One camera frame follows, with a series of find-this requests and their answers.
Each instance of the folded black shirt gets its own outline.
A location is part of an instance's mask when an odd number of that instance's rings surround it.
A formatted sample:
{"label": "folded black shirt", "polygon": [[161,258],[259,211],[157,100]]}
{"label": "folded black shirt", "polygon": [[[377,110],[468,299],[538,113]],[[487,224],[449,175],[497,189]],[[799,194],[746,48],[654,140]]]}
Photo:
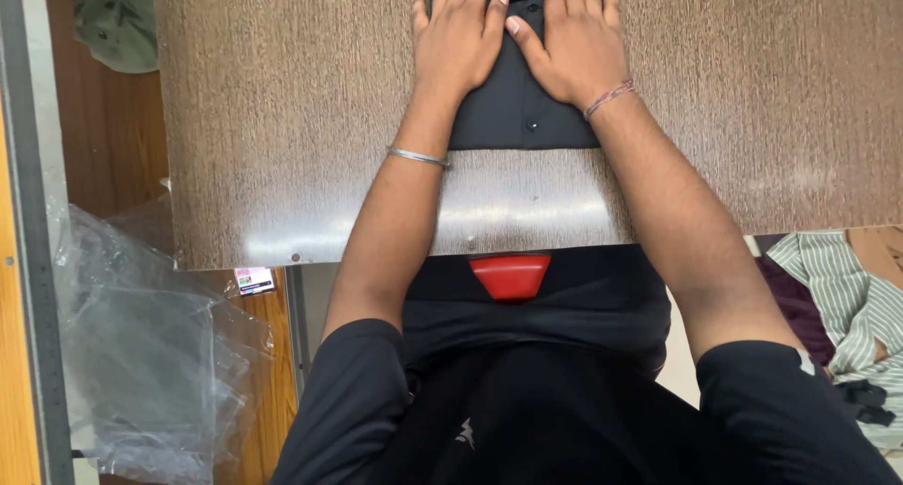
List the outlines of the folded black shirt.
{"label": "folded black shirt", "polygon": [[[522,17],[545,39],[543,0],[510,0],[508,16]],[[507,33],[489,79],[461,103],[449,140],[449,150],[597,147],[582,113],[539,86]]]}

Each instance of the forearm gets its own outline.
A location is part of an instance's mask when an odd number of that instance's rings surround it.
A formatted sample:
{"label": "forearm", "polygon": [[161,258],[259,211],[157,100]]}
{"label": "forearm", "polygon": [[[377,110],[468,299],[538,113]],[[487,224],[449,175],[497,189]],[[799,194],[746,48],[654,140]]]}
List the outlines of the forearm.
{"label": "forearm", "polygon": [[728,341],[798,346],[739,227],[642,100],[627,94],[604,104],[593,129],[639,242],[683,313],[694,357]]}
{"label": "forearm", "polygon": [[[455,97],[416,90],[393,145],[444,158]],[[362,310],[401,329],[401,305],[433,240],[443,168],[387,156],[357,215],[336,276],[324,338]]]}

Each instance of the person's left hand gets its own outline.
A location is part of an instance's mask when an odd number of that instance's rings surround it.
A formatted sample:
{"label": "person's left hand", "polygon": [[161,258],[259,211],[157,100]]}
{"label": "person's left hand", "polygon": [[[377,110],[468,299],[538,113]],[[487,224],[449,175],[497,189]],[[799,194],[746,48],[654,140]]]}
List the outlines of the person's left hand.
{"label": "person's left hand", "polygon": [[415,89],[460,102],[489,77],[499,56],[508,0],[413,0]]}

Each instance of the hand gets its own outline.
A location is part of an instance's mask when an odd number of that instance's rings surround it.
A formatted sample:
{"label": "hand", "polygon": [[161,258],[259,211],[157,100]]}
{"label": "hand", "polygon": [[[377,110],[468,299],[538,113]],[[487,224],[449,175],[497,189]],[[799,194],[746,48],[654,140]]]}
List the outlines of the hand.
{"label": "hand", "polygon": [[413,0],[415,89],[459,103],[489,77],[499,56],[508,0]]}
{"label": "hand", "polygon": [[618,0],[546,0],[546,45],[521,17],[505,23],[554,99],[585,111],[627,79]]}

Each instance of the striped cloth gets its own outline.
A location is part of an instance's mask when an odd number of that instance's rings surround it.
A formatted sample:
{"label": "striped cloth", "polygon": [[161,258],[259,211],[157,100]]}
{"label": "striped cloth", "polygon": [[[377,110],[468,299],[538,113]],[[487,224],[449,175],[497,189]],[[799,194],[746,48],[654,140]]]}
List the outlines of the striped cloth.
{"label": "striped cloth", "polygon": [[[768,250],[812,293],[837,353],[828,364],[834,384],[868,379],[887,390],[889,427],[860,423],[879,448],[903,447],[903,291],[863,270],[842,231],[792,233]],[[889,358],[874,363],[875,339]]]}

